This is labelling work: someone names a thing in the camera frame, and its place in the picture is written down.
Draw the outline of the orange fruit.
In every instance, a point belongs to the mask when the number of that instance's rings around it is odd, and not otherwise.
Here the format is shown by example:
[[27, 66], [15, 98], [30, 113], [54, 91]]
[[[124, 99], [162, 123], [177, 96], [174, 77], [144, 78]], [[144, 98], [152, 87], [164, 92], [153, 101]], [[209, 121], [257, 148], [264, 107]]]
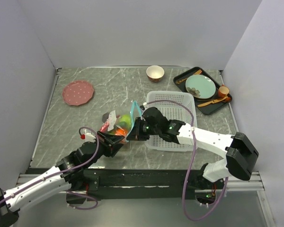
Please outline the orange fruit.
[[128, 134], [128, 131], [126, 129], [118, 128], [115, 131], [115, 135], [117, 135], [117, 136], [125, 136], [126, 137], [127, 134]]

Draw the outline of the dark brown fruit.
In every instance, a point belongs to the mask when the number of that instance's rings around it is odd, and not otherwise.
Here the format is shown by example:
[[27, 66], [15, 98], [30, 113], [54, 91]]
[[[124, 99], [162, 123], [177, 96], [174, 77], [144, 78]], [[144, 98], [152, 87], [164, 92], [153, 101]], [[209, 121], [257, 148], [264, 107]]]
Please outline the dark brown fruit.
[[109, 121], [109, 116], [110, 116], [110, 113], [109, 113], [109, 112], [103, 114], [103, 115], [102, 115], [102, 122], [103, 122], [103, 123], [108, 122], [108, 121]]

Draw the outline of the clear zip bag blue zipper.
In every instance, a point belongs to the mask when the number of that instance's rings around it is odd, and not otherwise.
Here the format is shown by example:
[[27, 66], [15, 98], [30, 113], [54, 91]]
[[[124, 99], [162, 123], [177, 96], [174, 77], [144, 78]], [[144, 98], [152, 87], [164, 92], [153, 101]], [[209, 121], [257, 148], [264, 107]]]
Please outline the clear zip bag blue zipper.
[[142, 109], [139, 107], [137, 101], [131, 101], [131, 104], [124, 104], [118, 109], [111, 110], [102, 115], [102, 126], [100, 132], [124, 136], [120, 142], [126, 144], [128, 140], [126, 136], [132, 130], [136, 117], [141, 117]]

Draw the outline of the red chili pepper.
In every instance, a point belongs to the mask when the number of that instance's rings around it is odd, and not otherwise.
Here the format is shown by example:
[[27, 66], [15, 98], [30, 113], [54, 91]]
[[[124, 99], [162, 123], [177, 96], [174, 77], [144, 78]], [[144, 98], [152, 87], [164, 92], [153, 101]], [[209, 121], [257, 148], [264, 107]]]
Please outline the red chili pepper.
[[107, 133], [109, 128], [109, 121], [106, 121], [101, 128], [99, 129], [100, 132]]

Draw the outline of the green apple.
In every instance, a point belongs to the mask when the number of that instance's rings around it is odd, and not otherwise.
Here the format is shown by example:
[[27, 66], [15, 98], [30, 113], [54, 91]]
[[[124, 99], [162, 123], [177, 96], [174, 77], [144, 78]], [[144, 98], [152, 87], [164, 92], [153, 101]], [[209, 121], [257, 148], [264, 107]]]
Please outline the green apple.
[[128, 127], [132, 125], [132, 120], [131, 120], [131, 117], [130, 115], [128, 114], [123, 114], [119, 117], [119, 123], [120, 124], [125, 124], [127, 125]]

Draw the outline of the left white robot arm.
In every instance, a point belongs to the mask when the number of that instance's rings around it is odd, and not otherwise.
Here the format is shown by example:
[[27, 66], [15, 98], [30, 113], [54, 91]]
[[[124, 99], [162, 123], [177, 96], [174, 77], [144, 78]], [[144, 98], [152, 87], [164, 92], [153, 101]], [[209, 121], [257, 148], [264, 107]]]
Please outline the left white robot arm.
[[124, 136], [97, 132], [93, 142], [84, 142], [38, 177], [9, 190], [0, 188], [0, 227], [16, 223], [20, 210], [62, 191], [81, 189], [85, 183], [84, 170], [102, 156], [114, 157], [124, 139]]

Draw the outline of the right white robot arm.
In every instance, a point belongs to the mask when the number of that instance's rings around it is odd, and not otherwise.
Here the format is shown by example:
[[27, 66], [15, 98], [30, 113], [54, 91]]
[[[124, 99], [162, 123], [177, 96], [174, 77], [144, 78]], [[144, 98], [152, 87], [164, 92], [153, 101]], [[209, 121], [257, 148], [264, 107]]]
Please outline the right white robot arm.
[[126, 139], [146, 141], [153, 135], [166, 142], [196, 146], [222, 158], [201, 168], [197, 181], [202, 188], [209, 188], [214, 182], [229, 176], [243, 181], [250, 180], [259, 156], [243, 133], [229, 135], [206, 131], [183, 121], [168, 120], [159, 109], [150, 107], [135, 119]]

